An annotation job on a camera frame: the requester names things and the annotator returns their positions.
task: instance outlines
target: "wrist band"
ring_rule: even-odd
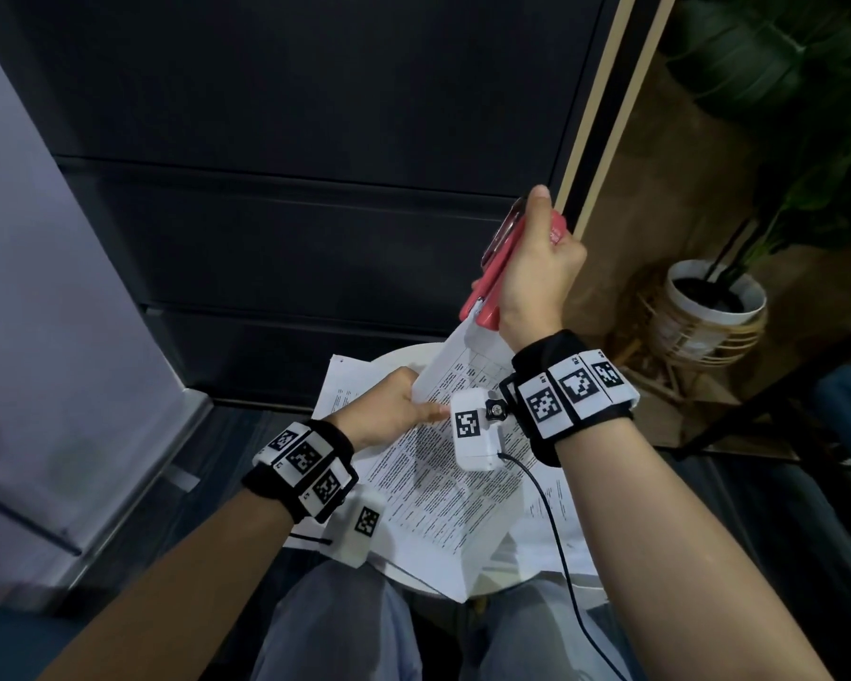
[[[359,481],[353,445],[324,420],[291,423],[252,459],[242,480],[250,492],[279,500],[295,523],[308,515],[324,523]]]
[[[555,443],[606,420],[632,418],[640,393],[599,349],[561,330],[512,359],[514,374],[501,390],[533,455],[561,466]]]

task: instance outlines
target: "black cable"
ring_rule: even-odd
[[[573,612],[577,616],[577,623],[580,624],[580,630],[583,631],[583,635],[586,636],[586,639],[590,641],[590,645],[592,649],[594,649],[602,659],[605,660],[605,664],[608,664],[615,675],[621,679],[621,681],[627,681],[624,678],[624,674],[622,674],[618,667],[612,664],[612,660],[608,658],[604,652],[601,651],[600,647],[596,644],[596,642],[590,636],[589,631],[586,630],[586,626],[583,624],[583,617],[580,616],[580,608],[577,607],[577,597],[573,594],[573,585],[571,584],[571,570],[567,567],[567,559],[564,558],[564,548],[561,545],[561,538],[558,537],[558,526],[555,525],[555,517],[552,516],[552,508],[548,504],[548,499],[545,497],[545,492],[542,491],[542,486],[539,485],[539,481],[535,479],[532,473],[530,473],[529,469],[527,469],[519,460],[510,456],[509,454],[499,454],[499,458],[503,458],[505,461],[513,461],[523,473],[526,474],[527,478],[533,481],[533,485],[536,486],[536,489],[539,491],[539,497],[542,498],[543,504],[545,504],[545,513],[548,514],[548,520],[552,524],[552,532],[555,533],[555,542],[558,546],[558,554],[561,555],[561,566],[564,568],[564,580],[567,582],[567,592],[571,594],[571,604],[573,605]]]
[[[320,542],[322,545],[330,545],[334,542],[334,540],[329,540],[327,538],[313,538],[310,535],[299,535],[299,533],[290,533],[290,538],[296,538],[297,540],[308,540],[309,542]]]

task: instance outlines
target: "white round table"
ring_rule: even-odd
[[[403,347],[396,351],[386,353],[384,356],[379,356],[374,361],[375,365],[396,368],[400,366],[409,366],[416,372],[422,372],[425,367],[432,362],[432,358],[441,351],[441,342],[433,342],[429,344],[414,344],[413,346]],[[410,576],[409,573],[397,568],[393,564],[384,559],[372,559],[372,566],[381,571],[385,576],[395,581],[399,585],[408,587],[423,595],[432,595],[435,597],[444,597],[437,590],[426,585],[418,578]],[[496,593],[499,590],[523,583],[539,573],[537,568],[522,568],[513,565],[490,564],[483,569],[479,574],[476,584],[473,587],[473,592],[470,594],[473,597],[479,595],[489,595]]]

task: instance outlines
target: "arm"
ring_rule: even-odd
[[[447,407],[410,400],[416,377],[398,368],[329,420],[359,451],[447,418]],[[39,681],[199,678],[292,528],[283,504],[239,491],[94,618]]]
[[[573,239],[551,246],[551,202],[538,189],[501,298],[514,350],[562,328],[585,258]],[[599,576],[652,678],[829,678],[759,570],[634,423],[601,423],[556,449]]]

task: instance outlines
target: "forearm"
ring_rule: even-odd
[[[557,445],[593,561],[653,678],[828,678],[724,526],[626,419]]]
[[[241,490],[128,587],[39,681],[193,681],[287,539],[279,502]]]

